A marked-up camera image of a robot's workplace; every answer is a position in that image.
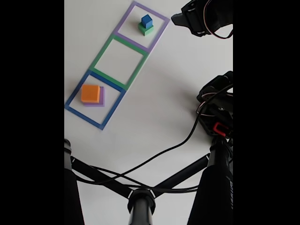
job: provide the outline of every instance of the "green block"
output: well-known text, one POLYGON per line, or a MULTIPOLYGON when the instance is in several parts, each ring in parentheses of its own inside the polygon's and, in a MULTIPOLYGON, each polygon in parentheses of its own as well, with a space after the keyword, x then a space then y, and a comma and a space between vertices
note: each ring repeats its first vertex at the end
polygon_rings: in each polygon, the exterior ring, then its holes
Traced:
POLYGON ((144 36, 146 36, 147 34, 150 34, 154 30, 154 26, 152 25, 152 27, 149 27, 148 29, 146 29, 146 28, 144 28, 142 23, 139 23, 139 30, 142 32, 142 34, 144 36))

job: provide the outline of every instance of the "black rod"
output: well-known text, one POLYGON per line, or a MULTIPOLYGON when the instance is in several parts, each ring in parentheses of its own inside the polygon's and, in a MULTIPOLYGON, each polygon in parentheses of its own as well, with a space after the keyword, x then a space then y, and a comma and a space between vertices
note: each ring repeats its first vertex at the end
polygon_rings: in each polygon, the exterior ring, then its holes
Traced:
MULTIPOLYGON (((205 167, 207 167, 208 159, 210 157, 210 153, 203 156, 199 160, 193 162, 191 165, 188 165, 186 168, 180 170, 178 173, 174 174, 170 178, 164 180, 163 182, 157 184, 156 188, 167 188, 171 189, 175 187, 176 185, 180 184, 181 182, 185 181, 186 179, 190 178, 194 174, 198 173, 199 171, 203 170, 205 167)), ((155 197, 159 197, 163 193, 153 191, 155 197)))
POLYGON ((233 224, 233 175, 226 145, 224 137, 214 138, 187 225, 233 224))
MULTIPOLYGON (((102 180, 107 180, 111 177, 106 176, 104 173, 96 170, 95 168, 83 163, 82 161, 78 160, 75 157, 71 157, 72 160, 72 169, 81 173, 82 175, 94 180, 101 182, 102 180)), ((124 186, 120 182, 116 180, 112 180, 110 182, 104 183, 103 186, 107 187, 108 189, 118 193, 119 195, 128 198, 132 189, 124 186)))
POLYGON ((76 176, 71 167, 71 146, 65 139, 64 169, 64 225, 84 225, 76 176))

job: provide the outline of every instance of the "stacked blocks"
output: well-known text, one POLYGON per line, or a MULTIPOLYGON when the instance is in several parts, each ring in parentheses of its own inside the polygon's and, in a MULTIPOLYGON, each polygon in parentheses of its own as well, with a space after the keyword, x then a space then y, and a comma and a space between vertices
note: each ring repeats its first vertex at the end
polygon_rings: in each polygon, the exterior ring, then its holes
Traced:
POLYGON ((85 106, 104 106, 104 87, 82 85, 81 101, 85 106))
POLYGON ((139 23, 138 27, 144 36, 150 34, 154 30, 153 21, 151 17, 148 14, 142 17, 142 22, 139 23))

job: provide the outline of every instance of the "purple block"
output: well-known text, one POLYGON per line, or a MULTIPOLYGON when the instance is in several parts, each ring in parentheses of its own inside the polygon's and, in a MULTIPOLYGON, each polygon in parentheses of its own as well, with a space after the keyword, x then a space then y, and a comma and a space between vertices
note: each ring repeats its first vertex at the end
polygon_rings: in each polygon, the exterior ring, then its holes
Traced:
POLYGON ((87 107, 102 107, 104 106, 104 87, 100 87, 100 101, 99 103, 84 103, 87 107))

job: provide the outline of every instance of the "black pole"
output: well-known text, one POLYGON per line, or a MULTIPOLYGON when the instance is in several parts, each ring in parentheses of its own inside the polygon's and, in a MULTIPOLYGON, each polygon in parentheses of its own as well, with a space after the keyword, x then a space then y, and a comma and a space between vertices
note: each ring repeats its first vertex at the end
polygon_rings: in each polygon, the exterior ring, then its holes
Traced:
POLYGON ((71 167, 70 142, 65 139, 64 225, 84 225, 77 181, 71 167))
MULTIPOLYGON (((186 168, 180 170, 178 173, 174 174, 170 178, 157 184, 155 187, 156 188, 167 188, 167 189, 171 189, 171 188, 175 187, 176 185, 180 184, 181 182, 185 181, 186 179, 190 178, 194 174, 196 174, 199 171, 206 168, 209 157, 210 157, 210 154, 203 156, 202 158, 193 162, 191 165, 187 166, 186 168)), ((158 191, 153 191, 153 193, 156 198, 163 194, 162 192, 158 192, 158 191)))
POLYGON ((128 225, 153 225, 152 214, 155 209, 155 201, 149 190, 133 191, 127 207, 130 212, 128 225))
POLYGON ((187 225, 233 224, 233 175, 225 142, 220 136, 213 141, 187 225))

